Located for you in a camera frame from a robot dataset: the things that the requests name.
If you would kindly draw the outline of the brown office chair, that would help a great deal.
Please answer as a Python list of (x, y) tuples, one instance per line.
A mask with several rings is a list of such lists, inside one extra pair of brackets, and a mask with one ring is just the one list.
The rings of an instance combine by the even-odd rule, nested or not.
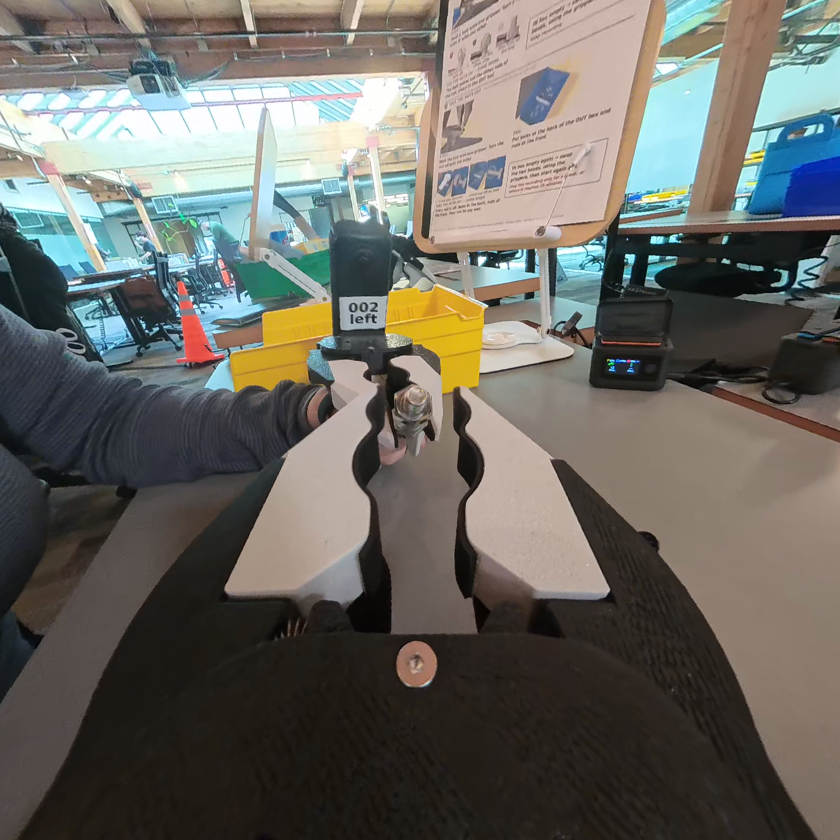
[(112, 290), (112, 299), (127, 325), (137, 357), (156, 342), (168, 342), (176, 350), (182, 350), (180, 321), (152, 276), (138, 275), (123, 280)]

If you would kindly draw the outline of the black charging case with display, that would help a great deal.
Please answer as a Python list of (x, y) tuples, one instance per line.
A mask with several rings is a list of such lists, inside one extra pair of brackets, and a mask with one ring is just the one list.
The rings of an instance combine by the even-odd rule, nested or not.
[(591, 347), (590, 386), (657, 392), (663, 389), (673, 353), (668, 297), (627, 297), (603, 301), (596, 312)]

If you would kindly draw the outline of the person's left hand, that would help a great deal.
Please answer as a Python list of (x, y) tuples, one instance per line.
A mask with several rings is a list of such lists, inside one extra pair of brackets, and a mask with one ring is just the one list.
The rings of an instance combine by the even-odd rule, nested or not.
[(377, 444), (379, 448), (379, 457), (382, 466), (392, 466), (400, 460), (408, 458), (416, 458), (424, 450), (429, 443), (428, 438), (424, 435), (422, 437), (388, 437), (379, 436)]

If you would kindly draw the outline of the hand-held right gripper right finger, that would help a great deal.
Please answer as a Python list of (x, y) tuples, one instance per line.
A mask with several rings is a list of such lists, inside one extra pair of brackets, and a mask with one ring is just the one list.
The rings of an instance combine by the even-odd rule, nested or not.
[(602, 568), (550, 454), (466, 388), (453, 393), (458, 504), (455, 577), (462, 595), (526, 614), (540, 602), (601, 601)]

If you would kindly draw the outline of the white board stand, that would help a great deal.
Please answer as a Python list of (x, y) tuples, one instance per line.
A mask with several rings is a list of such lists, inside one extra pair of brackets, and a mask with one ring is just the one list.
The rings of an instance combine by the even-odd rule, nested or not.
[(550, 250), (538, 250), (539, 260), (539, 326), (529, 327), (520, 321), (493, 322), (484, 329), (508, 330), (521, 336), (520, 344), (507, 350), (483, 350), (481, 347), (479, 373), (487, 375), (501, 371), (562, 361), (570, 358), (574, 350), (570, 344), (550, 336), (553, 326), (550, 295)]

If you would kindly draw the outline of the silver hex bolt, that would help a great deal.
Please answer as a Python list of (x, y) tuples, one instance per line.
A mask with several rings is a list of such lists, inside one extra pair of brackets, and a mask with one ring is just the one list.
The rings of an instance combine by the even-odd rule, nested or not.
[(433, 415), (432, 396), (422, 386), (411, 384), (394, 394), (394, 425), (426, 424)]

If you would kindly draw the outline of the black battery charger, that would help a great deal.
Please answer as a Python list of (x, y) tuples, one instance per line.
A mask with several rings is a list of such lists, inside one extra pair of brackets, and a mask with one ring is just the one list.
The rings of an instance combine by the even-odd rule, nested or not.
[(839, 387), (839, 338), (835, 334), (783, 336), (768, 372), (768, 383), (802, 395)]

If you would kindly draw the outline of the wood top desk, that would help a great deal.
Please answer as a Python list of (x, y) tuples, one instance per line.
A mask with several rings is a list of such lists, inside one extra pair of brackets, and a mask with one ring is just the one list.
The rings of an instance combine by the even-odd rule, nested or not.
[(837, 215), (783, 217), (727, 211), (617, 217), (606, 234), (599, 302), (620, 297), (626, 285), (644, 287), (653, 256), (776, 270), (786, 279), (773, 289), (787, 293), (797, 282), (800, 263), (819, 254), (819, 249), (805, 247), (810, 239), (838, 232)]

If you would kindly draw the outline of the black office chair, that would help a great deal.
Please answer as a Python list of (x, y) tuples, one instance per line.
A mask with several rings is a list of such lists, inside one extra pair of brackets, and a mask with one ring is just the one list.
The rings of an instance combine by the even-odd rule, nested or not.
[(727, 262), (685, 263), (660, 270), (654, 282), (667, 291), (737, 298), (769, 291), (781, 281), (774, 269), (743, 269)]

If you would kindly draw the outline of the thin wooden board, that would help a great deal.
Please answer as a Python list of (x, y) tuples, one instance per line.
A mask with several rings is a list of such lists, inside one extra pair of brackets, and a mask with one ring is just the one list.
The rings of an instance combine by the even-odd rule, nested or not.
[(260, 251), (270, 246), (277, 175), (277, 138), (270, 111), (262, 108), (255, 154), (253, 201), (249, 217), (248, 258), (261, 261)]

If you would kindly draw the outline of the yellow plastic bin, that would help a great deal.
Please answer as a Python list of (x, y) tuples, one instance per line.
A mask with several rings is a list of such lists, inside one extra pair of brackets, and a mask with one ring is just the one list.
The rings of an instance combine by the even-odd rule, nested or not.
[[(478, 386), (483, 303), (441, 286), (392, 291), (388, 303), (386, 331), (405, 335), (436, 353), (444, 393), (457, 386)], [(263, 317), (262, 347), (240, 350), (229, 358), (234, 391), (252, 385), (270, 390), (283, 381), (307, 383), (309, 353), (331, 333), (328, 303), (268, 312)]]

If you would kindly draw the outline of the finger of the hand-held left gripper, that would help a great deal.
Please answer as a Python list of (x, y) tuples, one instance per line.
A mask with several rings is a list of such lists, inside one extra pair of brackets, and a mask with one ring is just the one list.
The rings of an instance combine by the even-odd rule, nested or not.
[(374, 400), (375, 405), (382, 403), (382, 387), (372, 381), (366, 367), (332, 367), (330, 394), (332, 408), (338, 412), (357, 398), (362, 398), (362, 405), (367, 406)]
[(391, 406), (390, 426), (392, 432), (394, 394), (411, 384), (422, 386), (432, 396), (433, 415), (429, 420), (434, 429), (434, 439), (429, 440), (435, 441), (440, 435), (444, 418), (443, 383), (439, 372), (439, 361), (436, 355), (405, 354), (389, 360), (387, 366), (387, 389)]

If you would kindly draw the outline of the blue plastic bin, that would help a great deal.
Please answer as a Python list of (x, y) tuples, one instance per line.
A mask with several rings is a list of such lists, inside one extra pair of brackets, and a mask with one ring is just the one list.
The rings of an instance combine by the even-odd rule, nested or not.
[(839, 156), (801, 164), (791, 171), (782, 216), (839, 215)]

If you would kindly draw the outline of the wooden post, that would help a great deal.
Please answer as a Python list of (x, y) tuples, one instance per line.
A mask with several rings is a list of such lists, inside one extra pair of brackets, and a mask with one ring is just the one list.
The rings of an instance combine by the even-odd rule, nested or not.
[(785, 1), (733, 1), (687, 217), (732, 209)]

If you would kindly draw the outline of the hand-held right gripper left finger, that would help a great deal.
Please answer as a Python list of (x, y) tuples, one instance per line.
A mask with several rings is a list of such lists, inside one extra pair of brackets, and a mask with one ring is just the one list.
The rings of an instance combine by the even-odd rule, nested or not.
[(225, 584), (229, 600), (283, 598), (303, 616), (318, 602), (336, 602), (355, 629), (391, 631), (391, 574), (369, 490), (382, 465), (385, 408), (379, 385), (358, 385), (287, 453)]

